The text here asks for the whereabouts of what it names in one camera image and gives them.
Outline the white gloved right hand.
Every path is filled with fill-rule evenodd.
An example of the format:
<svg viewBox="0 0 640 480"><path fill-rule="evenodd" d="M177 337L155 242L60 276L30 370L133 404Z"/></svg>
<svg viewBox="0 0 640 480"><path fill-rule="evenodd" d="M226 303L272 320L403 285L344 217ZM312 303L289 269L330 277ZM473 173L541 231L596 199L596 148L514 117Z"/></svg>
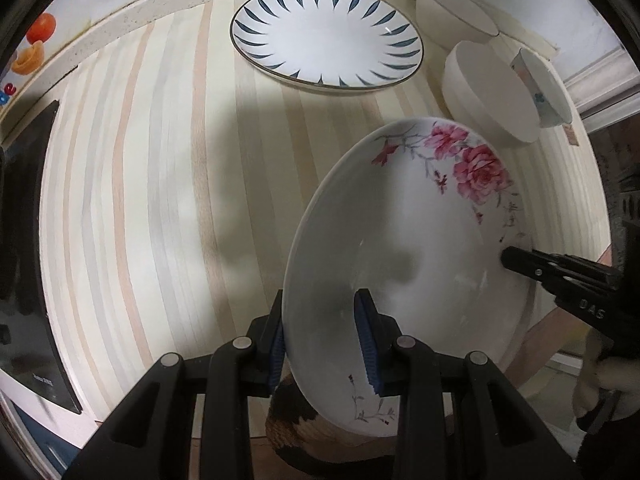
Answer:
<svg viewBox="0 0 640 480"><path fill-rule="evenodd" d="M593 328L586 337L586 348L573 393L573 411L577 418L584 417L598 404L601 390L620 392L612 421L622 420L639 411L639 361L608 356L602 352L611 347L611 341Z"/></svg>

